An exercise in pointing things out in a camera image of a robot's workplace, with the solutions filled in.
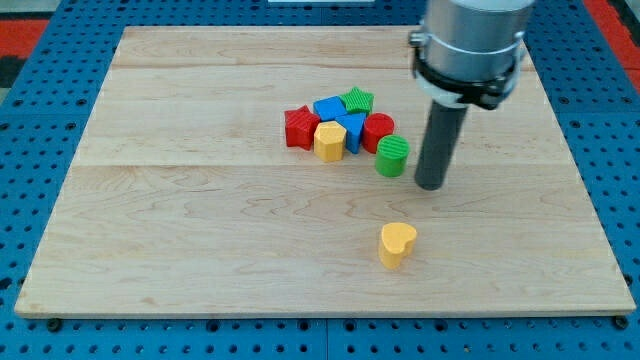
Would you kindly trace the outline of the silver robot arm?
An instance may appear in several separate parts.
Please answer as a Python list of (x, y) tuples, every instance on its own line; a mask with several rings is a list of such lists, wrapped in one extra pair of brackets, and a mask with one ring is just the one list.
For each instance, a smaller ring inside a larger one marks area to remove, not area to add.
[(409, 33), (412, 75), (435, 102), (494, 110), (514, 90), (533, 0), (429, 0)]

